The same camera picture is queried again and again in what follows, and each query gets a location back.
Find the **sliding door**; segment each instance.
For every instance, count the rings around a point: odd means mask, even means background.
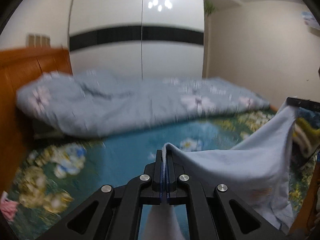
[[[141,78],[142,0],[73,0],[69,49],[73,73],[110,69]]]
[[[143,0],[143,77],[201,78],[203,0]]]

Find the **triangular cutout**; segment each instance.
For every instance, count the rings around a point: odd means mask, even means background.
[[[246,235],[261,226],[259,221],[255,219],[249,212],[247,212],[242,206],[240,206],[237,201],[231,199],[229,204],[243,234]]]
[[[78,214],[73,220],[71,220],[67,224],[67,227],[83,235],[86,232],[98,205],[99,202],[97,200],[93,201],[80,214]]]

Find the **bed sheet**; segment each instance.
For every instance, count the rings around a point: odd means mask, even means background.
[[[19,239],[36,239],[102,185],[118,187],[142,174],[145,165],[155,161],[156,150],[161,149],[165,143],[171,142],[190,152],[230,149],[272,117],[270,110],[255,111],[202,118],[102,140],[77,141],[78,147],[86,149],[85,160],[79,160],[81,157],[78,156],[74,161],[78,162],[79,174],[67,174],[65,178],[57,177],[60,176],[57,164],[50,161],[53,147],[63,149],[65,145],[51,145],[33,151],[18,169],[8,195],[10,200],[23,202],[18,205],[10,226]],[[295,216],[307,194],[315,163],[316,157],[311,158],[303,169],[298,170],[293,165],[290,168],[289,200]],[[30,193],[30,188],[36,189],[33,191],[36,194]],[[150,206],[143,207],[139,239],[142,239],[149,210]],[[181,231],[188,240],[186,209],[177,206],[175,212]]]

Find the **wooden bed frame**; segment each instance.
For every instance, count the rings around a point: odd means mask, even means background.
[[[25,154],[34,146],[31,120],[15,106],[18,88],[37,79],[43,72],[72,74],[67,49],[23,48],[0,51],[0,193],[9,190]],[[302,208],[290,232],[313,227],[320,164],[317,163]]]

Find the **green plant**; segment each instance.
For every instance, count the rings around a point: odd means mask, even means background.
[[[209,16],[215,12],[217,8],[209,0],[204,0],[204,15]]]

